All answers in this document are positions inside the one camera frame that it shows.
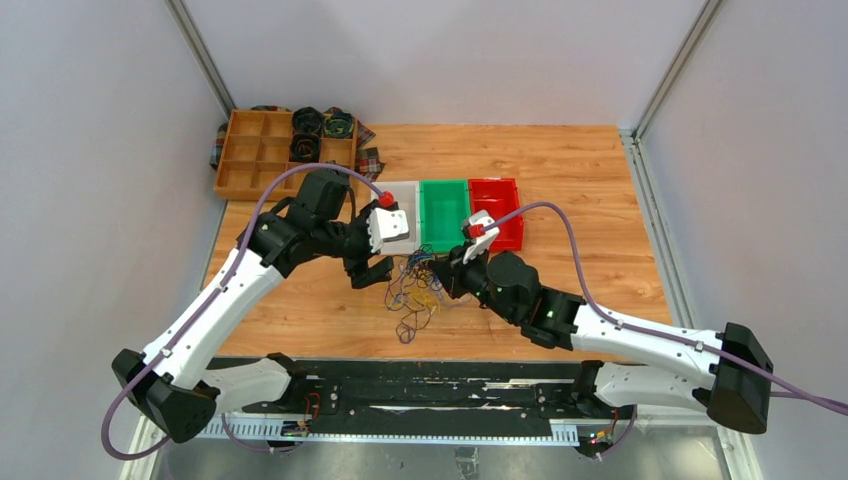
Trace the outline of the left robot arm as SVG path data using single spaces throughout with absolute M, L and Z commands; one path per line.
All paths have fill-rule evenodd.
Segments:
M 306 386 L 283 354 L 224 370 L 208 367 L 235 327 L 298 266 L 340 259 L 354 289 L 389 280 L 391 259 L 370 260 L 409 232 L 394 196 L 339 165 L 297 170 L 305 178 L 296 195 L 266 209 L 270 194 L 262 194 L 224 265 L 187 310 L 142 351 L 124 349 L 114 357 L 111 368 L 122 390 L 101 426 L 103 445 L 114 457 L 133 457 L 110 442 L 111 421 L 123 400 L 174 443 L 193 439 L 214 418 L 243 406 L 270 401 L 293 413 L 304 405 Z

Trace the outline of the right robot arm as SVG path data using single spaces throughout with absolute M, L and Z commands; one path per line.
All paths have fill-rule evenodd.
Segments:
M 454 249 L 429 268 L 449 297 L 473 296 L 535 345 L 627 359 L 625 365 L 583 364 L 571 400 L 584 416 L 608 407 L 654 405 L 704 412 L 742 433 L 767 430 L 774 366 L 744 325 L 683 329 L 595 307 L 543 285 L 538 271 L 512 252 L 464 260 Z

